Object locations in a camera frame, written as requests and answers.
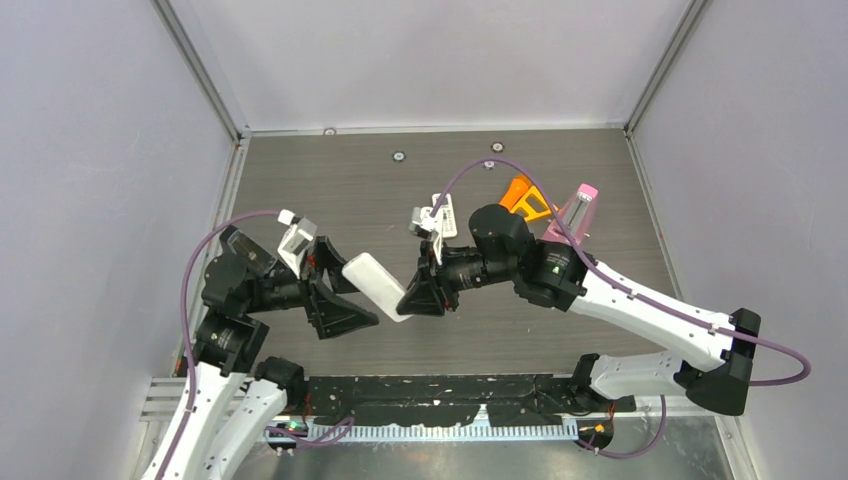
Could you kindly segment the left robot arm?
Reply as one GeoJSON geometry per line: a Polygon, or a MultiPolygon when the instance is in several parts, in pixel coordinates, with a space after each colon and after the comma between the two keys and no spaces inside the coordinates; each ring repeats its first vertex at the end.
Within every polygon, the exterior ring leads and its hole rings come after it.
{"type": "Polygon", "coordinates": [[[269,328],[258,312],[301,309],[321,340],[376,326],[376,314],[346,300],[342,256],[319,236],[299,277],[239,229],[219,237],[223,252],[204,272],[207,313],[195,332],[193,378],[186,382],[146,479],[230,479],[271,420],[307,398],[302,366],[258,361],[269,328]]]}

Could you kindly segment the pink metronome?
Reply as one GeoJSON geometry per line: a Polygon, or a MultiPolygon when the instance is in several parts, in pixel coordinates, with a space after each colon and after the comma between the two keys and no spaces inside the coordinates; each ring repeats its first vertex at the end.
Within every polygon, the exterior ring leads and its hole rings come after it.
{"type": "Polygon", "coordinates": [[[568,228],[574,242],[570,242],[554,221],[542,235],[543,241],[580,245],[589,238],[589,228],[598,204],[598,190],[588,184],[581,184],[565,205],[557,212],[557,217],[568,228]]]}

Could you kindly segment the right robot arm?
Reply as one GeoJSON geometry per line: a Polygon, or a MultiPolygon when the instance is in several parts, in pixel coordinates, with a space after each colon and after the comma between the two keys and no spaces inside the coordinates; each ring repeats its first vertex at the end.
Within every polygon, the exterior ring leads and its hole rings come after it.
{"type": "Polygon", "coordinates": [[[441,223],[416,207],[410,228],[421,237],[416,272],[396,305],[401,316],[442,317],[463,290],[510,282],[529,304],[606,321],[661,347],[629,357],[584,354],[571,397],[584,410],[628,396],[683,395],[713,413],[744,413],[761,318],[740,308],[710,312],[649,290],[589,254],[540,240],[498,204],[469,220],[474,243],[448,247],[441,223]]]}

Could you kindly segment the white grey remote control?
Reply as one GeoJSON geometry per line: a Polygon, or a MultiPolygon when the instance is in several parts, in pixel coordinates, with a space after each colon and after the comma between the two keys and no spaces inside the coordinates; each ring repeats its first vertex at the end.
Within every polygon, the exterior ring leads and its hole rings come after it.
{"type": "Polygon", "coordinates": [[[371,254],[363,252],[349,260],[342,275],[395,323],[411,318],[397,310],[406,290],[371,254]]]}

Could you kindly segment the transparent black metronome cover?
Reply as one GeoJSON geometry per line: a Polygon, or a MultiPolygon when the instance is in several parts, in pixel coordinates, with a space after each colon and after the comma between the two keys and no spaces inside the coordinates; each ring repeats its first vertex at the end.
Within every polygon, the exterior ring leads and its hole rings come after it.
{"type": "Polygon", "coordinates": [[[278,264],[278,259],[241,229],[229,225],[219,235],[218,240],[224,251],[243,258],[249,269],[259,276],[269,274],[278,264]]]}

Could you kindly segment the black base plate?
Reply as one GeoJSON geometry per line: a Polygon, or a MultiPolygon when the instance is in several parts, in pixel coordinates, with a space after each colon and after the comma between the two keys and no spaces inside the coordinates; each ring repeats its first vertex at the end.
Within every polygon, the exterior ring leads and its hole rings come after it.
{"type": "Polygon", "coordinates": [[[636,410],[632,396],[607,400],[552,374],[312,376],[284,412],[320,425],[467,426],[484,412],[495,427],[548,426],[563,415],[636,410]]]}

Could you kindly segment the white beige remote control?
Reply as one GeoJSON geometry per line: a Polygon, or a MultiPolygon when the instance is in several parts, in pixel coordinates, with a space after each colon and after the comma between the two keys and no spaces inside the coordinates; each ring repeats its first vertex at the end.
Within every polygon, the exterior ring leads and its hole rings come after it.
{"type": "Polygon", "coordinates": [[[442,215],[441,220],[441,235],[443,239],[452,239],[458,236],[458,226],[457,220],[455,216],[453,200],[450,194],[446,195],[445,200],[443,201],[439,213],[442,215]]]}

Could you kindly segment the yellow triangle ruler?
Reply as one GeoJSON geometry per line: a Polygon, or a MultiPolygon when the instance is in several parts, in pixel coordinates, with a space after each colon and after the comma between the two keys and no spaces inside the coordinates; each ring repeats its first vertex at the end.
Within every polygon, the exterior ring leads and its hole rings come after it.
{"type": "Polygon", "coordinates": [[[526,222],[543,220],[552,215],[552,208],[548,206],[540,190],[531,185],[529,189],[515,202],[510,211],[521,216],[526,222]]]}

